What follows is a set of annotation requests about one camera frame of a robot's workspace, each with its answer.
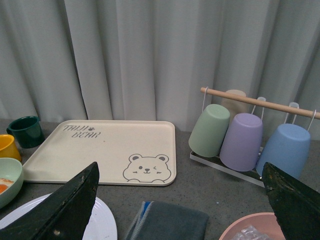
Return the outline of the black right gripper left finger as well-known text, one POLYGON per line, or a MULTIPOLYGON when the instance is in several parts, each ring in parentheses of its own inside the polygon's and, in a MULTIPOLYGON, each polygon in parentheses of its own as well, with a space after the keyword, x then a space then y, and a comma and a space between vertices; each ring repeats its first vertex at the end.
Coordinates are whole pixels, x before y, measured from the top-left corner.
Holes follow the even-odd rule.
POLYGON ((100 172, 93 162, 0 231, 2 240, 81 240, 96 201, 100 172))

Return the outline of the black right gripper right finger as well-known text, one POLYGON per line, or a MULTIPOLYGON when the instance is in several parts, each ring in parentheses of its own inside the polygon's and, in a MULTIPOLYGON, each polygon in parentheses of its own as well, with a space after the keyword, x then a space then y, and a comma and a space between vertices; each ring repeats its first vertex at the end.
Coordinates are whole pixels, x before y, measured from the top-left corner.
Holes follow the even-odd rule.
POLYGON ((262 180, 284 238, 318 240, 320 194, 270 162, 264 164, 262 180))

